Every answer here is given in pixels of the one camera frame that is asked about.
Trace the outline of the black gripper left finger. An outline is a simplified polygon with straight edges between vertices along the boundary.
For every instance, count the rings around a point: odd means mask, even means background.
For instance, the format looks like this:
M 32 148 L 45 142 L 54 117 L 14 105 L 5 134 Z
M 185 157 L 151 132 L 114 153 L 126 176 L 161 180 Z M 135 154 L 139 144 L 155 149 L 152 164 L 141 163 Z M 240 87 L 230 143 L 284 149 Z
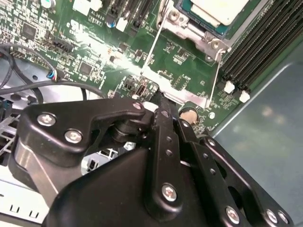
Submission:
M 50 209 L 70 183 L 138 149 L 179 153 L 165 99 L 155 111 L 130 98 L 35 105 L 21 114 L 9 168 Z

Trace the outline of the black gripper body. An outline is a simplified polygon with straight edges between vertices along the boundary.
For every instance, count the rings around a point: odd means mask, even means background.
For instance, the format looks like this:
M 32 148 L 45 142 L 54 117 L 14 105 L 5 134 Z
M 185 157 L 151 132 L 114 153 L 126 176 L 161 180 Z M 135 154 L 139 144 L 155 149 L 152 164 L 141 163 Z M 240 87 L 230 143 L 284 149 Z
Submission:
M 226 204 L 178 151 L 138 149 L 63 189 L 47 227 L 225 227 Z

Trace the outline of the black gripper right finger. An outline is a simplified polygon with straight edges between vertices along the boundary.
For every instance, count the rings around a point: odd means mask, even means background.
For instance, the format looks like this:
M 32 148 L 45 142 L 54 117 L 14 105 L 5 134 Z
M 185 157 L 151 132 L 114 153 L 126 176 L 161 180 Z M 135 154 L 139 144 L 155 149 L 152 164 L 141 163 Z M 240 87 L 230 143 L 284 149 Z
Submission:
M 176 121 L 176 132 L 208 226 L 294 226 L 286 210 L 215 139 L 198 138 L 185 120 Z

